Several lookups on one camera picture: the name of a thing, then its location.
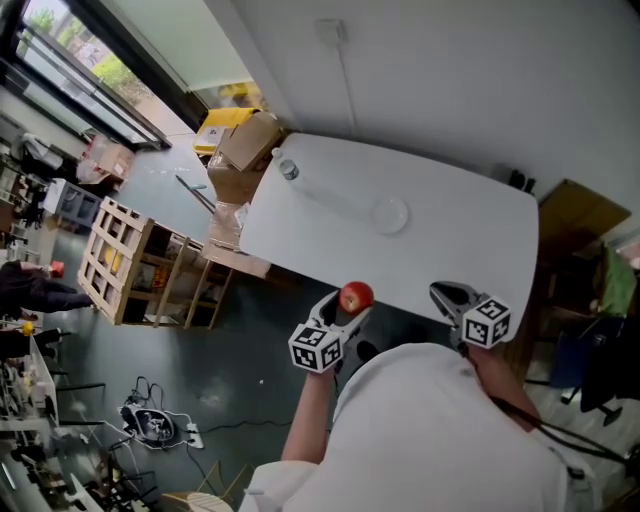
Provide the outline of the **clear round plate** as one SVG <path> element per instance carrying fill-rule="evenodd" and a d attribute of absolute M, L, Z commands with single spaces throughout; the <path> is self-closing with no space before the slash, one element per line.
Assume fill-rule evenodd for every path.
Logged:
<path fill-rule="evenodd" d="M 409 220 L 409 208 L 397 197 L 379 198 L 369 210 L 369 219 L 377 233 L 393 235 L 405 228 Z"/>

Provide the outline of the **grey storage crate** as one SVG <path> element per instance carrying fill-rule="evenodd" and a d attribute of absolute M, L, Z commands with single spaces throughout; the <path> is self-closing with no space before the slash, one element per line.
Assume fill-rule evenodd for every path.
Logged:
<path fill-rule="evenodd" d="M 91 229 L 102 200 L 94 194 L 55 178 L 47 188 L 42 208 L 50 215 L 81 228 Z"/>

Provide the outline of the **clear plastic water bottle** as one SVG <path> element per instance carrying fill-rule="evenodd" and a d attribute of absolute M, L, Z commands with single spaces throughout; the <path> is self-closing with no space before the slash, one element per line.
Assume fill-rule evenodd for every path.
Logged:
<path fill-rule="evenodd" d="M 275 147 L 271 150 L 272 160 L 277 165 L 281 175 L 287 181 L 293 181 L 299 176 L 299 169 L 297 165 L 289 158 L 286 158 L 284 152 L 280 147 Z"/>

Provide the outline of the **long-handled mop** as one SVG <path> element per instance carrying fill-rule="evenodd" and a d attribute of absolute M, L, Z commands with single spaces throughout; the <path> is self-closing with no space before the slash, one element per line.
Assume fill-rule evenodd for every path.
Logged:
<path fill-rule="evenodd" d="M 176 175 L 178 183 L 185 188 L 204 208 L 206 208 L 212 215 L 216 213 L 215 204 L 204 196 L 201 191 L 206 188 L 205 185 L 189 185 L 182 177 Z"/>

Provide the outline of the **taped cardboard box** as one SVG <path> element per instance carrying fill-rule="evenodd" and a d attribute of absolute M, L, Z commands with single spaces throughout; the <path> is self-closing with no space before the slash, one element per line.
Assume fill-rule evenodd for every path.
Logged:
<path fill-rule="evenodd" d="M 238 224 L 236 212 L 241 209 L 240 205 L 215 203 L 215 213 L 211 217 L 202 256 L 213 263 L 265 279 L 271 264 L 240 249 L 242 228 Z"/>

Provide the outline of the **open cardboard box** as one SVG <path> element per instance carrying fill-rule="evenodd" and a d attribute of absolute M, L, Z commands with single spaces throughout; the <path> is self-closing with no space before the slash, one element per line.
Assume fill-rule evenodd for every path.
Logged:
<path fill-rule="evenodd" d="M 271 152 L 281 136 L 282 129 L 275 117 L 267 112 L 256 112 L 229 135 L 224 135 L 218 149 L 239 171 L 251 170 Z"/>

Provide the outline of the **red apple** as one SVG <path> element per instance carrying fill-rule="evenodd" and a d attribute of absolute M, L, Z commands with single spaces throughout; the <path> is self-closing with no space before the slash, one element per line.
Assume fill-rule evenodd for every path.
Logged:
<path fill-rule="evenodd" d="M 339 292 L 339 306 L 348 315 L 358 315 L 374 304 L 374 292 L 361 281 L 347 283 Z"/>

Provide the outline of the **light wooden stool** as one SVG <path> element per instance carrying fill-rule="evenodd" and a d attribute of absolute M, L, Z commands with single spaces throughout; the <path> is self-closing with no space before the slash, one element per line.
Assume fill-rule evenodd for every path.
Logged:
<path fill-rule="evenodd" d="M 245 464 L 226 482 L 222 463 L 216 461 L 196 490 L 163 493 L 161 505 L 165 512 L 239 512 L 254 471 L 253 465 Z"/>

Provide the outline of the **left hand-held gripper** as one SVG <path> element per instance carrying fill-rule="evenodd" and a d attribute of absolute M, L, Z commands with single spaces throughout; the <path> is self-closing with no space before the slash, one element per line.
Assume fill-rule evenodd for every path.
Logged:
<path fill-rule="evenodd" d="M 309 320 L 299 324 L 288 340 L 292 364 L 322 374 L 344 357 L 345 345 L 357 337 L 366 324 L 372 306 L 353 316 L 344 326 L 333 325 L 339 306 L 339 291 L 322 298 L 310 310 Z"/>

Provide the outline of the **yellow plastic bin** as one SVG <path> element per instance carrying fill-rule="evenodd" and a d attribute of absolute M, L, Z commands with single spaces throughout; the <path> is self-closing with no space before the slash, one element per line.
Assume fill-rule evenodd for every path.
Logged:
<path fill-rule="evenodd" d="M 210 109 L 201 123 L 193 141 L 193 150 L 198 156 L 211 156 L 216 151 L 227 129 L 233 129 L 247 121 L 256 108 L 228 107 Z"/>

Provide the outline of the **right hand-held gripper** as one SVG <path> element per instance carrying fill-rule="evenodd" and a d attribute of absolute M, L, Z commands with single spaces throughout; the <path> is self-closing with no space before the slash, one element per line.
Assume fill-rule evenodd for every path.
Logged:
<path fill-rule="evenodd" d="M 512 311 L 498 297 L 453 281 L 432 283 L 429 294 L 442 315 L 454 325 L 450 343 L 458 352 L 465 352 L 468 346 L 491 349 L 506 341 Z"/>

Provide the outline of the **black office chair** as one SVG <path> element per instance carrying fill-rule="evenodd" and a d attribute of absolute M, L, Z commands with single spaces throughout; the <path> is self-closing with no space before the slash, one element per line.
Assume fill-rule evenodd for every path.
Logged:
<path fill-rule="evenodd" d="M 583 413 L 598 410 L 603 426 L 616 422 L 622 407 L 612 409 L 613 399 L 640 402 L 640 319 L 600 317 L 580 335 L 587 347 L 586 367 L 576 390 Z"/>

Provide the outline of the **white wall junction box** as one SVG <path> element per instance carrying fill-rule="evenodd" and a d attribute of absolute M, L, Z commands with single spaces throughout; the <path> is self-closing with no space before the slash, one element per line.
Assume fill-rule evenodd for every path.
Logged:
<path fill-rule="evenodd" d="M 346 27 L 341 19 L 318 19 L 314 22 L 318 40 L 330 47 L 347 41 Z"/>

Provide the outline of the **person's left forearm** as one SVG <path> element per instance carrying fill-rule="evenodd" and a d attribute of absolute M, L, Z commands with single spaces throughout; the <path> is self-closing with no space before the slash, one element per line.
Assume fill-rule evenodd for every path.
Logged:
<path fill-rule="evenodd" d="M 308 373 L 281 455 L 282 461 L 320 464 L 324 459 L 334 370 Z"/>

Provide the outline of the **brown wooden board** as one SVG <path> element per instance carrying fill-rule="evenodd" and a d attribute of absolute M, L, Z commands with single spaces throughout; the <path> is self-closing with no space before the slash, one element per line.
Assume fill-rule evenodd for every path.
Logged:
<path fill-rule="evenodd" d="M 563 258 L 598 240 L 631 216 L 605 196 L 563 180 L 539 204 L 539 257 Z"/>

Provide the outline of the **person's right forearm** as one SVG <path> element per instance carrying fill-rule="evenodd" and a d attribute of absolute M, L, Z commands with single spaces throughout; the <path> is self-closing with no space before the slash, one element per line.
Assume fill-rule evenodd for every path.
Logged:
<path fill-rule="evenodd" d="M 536 419 L 540 418 L 533 401 L 501 354 L 469 345 L 468 359 L 487 395 L 509 402 Z"/>

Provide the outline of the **green cloth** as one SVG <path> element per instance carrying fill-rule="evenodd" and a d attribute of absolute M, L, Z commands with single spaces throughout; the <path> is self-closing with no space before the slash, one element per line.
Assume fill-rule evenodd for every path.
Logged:
<path fill-rule="evenodd" d="M 637 287 L 633 267 L 618 252 L 602 247 L 602 281 L 599 312 L 614 317 L 628 314 Z"/>

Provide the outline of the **black items by wall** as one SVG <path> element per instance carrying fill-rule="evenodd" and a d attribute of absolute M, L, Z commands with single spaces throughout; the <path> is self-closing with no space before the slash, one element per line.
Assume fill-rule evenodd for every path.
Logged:
<path fill-rule="evenodd" d="M 537 180 L 526 176 L 518 169 L 513 169 L 509 176 L 508 185 L 526 194 L 532 195 Z"/>

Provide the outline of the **wooden slat crate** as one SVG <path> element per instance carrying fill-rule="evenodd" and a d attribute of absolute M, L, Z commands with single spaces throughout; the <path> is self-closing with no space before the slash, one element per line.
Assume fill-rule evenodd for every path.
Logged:
<path fill-rule="evenodd" d="M 200 242 L 106 197 L 77 280 L 115 326 L 211 330 L 232 276 Z"/>

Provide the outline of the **person's white shirt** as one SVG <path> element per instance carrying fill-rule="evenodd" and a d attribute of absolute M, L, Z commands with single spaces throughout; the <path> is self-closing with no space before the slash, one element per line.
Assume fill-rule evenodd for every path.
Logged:
<path fill-rule="evenodd" d="M 535 419 L 468 354 L 404 344 L 333 391 L 322 462 L 259 466 L 239 512 L 596 512 L 592 469 Z"/>

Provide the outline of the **brown cardboard box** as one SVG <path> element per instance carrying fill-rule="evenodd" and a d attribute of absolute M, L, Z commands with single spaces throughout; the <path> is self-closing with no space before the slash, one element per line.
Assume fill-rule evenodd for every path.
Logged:
<path fill-rule="evenodd" d="M 207 175 L 217 200 L 233 205 L 243 205 L 252 201 L 265 171 L 264 165 L 244 171 L 228 163 L 215 163 L 213 160 L 207 165 Z"/>

